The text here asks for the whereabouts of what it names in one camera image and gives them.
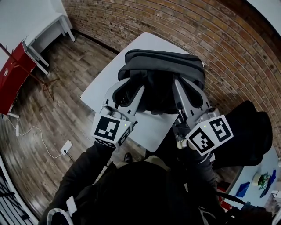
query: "brick wall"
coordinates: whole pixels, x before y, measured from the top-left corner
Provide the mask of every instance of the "brick wall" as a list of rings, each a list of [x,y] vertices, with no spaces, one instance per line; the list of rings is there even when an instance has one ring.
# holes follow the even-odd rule
[[[274,145],[281,155],[280,37],[243,0],[63,0],[63,4],[75,29],[119,51],[147,31],[199,56],[206,63],[205,92],[212,105],[228,113],[251,100],[270,116]]]

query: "power outlet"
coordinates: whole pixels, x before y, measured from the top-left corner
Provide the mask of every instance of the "power outlet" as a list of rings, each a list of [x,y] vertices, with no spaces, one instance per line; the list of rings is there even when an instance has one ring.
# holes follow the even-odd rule
[[[61,148],[61,153],[63,155],[66,155],[66,153],[68,153],[68,151],[70,150],[70,148],[72,147],[72,143],[70,140],[67,140],[65,145]]]

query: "black jacket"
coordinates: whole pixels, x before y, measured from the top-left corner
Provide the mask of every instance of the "black jacket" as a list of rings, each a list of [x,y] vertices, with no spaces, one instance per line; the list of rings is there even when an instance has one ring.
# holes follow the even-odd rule
[[[112,164],[92,185],[109,161],[112,150],[95,143],[81,154],[63,177],[40,225],[46,224],[52,208],[68,211],[66,200],[71,196],[78,209],[72,216],[74,224],[203,224],[199,206],[217,218],[209,219],[210,224],[220,224],[223,210],[213,188],[196,179],[194,184],[188,185],[187,192],[184,185],[175,180],[173,169],[167,173],[148,162],[132,163],[119,169]]]

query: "white table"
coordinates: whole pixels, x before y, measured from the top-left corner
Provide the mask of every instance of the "white table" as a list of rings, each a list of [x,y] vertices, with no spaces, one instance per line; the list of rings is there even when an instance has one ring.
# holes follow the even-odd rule
[[[260,174],[264,174],[268,172],[271,175],[273,169],[276,170],[276,179],[274,180],[273,184],[271,184],[271,187],[268,190],[267,194],[262,198],[259,198],[261,193],[263,192],[263,189],[259,190],[259,187],[253,186],[252,179],[256,174],[256,172],[259,172]],[[270,150],[263,155],[263,160],[259,165],[253,167],[245,166],[242,169],[241,173],[238,175],[237,180],[232,183],[231,187],[229,187],[229,189],[227,190],[227,193],[229,195],[235,196],[241,184],[250,182],[246,194],[244,195],[243,198],[239,197],[239,199],[241,199],[244,202],[250,202],[251,205],[253,206],[264,207],[272,190],[274,189],[275,183],[278,180],[279,173],[280,173],[280,168],[278,167],[278,156],[275,151],[275,148],[272,146]],[[241,209],[243,207],[242,204],[233,202],[228,199],[225,199],[224,201],[234,207],[237,207],[238,209]]]
[[[95,112],[100,112],[107,90],[118,82],[118,71],[125,65],[125,54],[132,49],[170,51],[189,54],[181,48],[147,32],[142,33],[121,51],[94,79],[81,95],[81,100]],[[138,124],[129,135],[136,143],[155,152],[168,133],[177,115],[151,115],[146,111],[136,113]]]
[[[72,41],[75,41],[73,34],[71,33],[70,27],[67,24],[62,13],[54,12],[48,15],[45,19],[40,21],[36,27],[34,27],[33,31],[28,34],[28,36],[24,39],[23,44],[27,46],[27,54],[30,58],[32,58],[37,66],[45,73],[48,74],[48,71],[38,62],[39,60],[43,62],[46,66],[49,66],[43,57],[32,47],[32,44],[36,41],[41,34],[43,34],[48,28],[50,28],[53,24],[59,23],[59,28],[63,36],[65,36],[65,31],[69,34]]]

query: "wooden floor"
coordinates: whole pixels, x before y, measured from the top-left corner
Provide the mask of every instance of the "wooden floor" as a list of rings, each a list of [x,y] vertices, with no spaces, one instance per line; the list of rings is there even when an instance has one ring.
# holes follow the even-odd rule
[[[29,77],[13,109],[20,115],[20,133],[31,126],[40,128],[53,156],[58,156],[61,147],[70,140],[73,147],[69,154],[77,159],[94,141],[90,136],[94,112],[82,103],[80,96],[114,57],[114,53],[80,35],[76,35],[74,43],[68,36],[56,41],[47,52],[50,61],[47,77],[35,71],[45,80],[60,78],[51,86],[54,101]],[[15,126],[17,120],[11,117],[10,120]],[[67,156],[51,158],[36,129],[18,138],[15,134],[9,121],[0,120],[0,149],[8,172],[27,204],[40,217],[72,162]],[[125,151],[130,151],[135,160],[144,155],[141,147],[128,140],[119,152],[113,153],[111,160],[121,161]]]

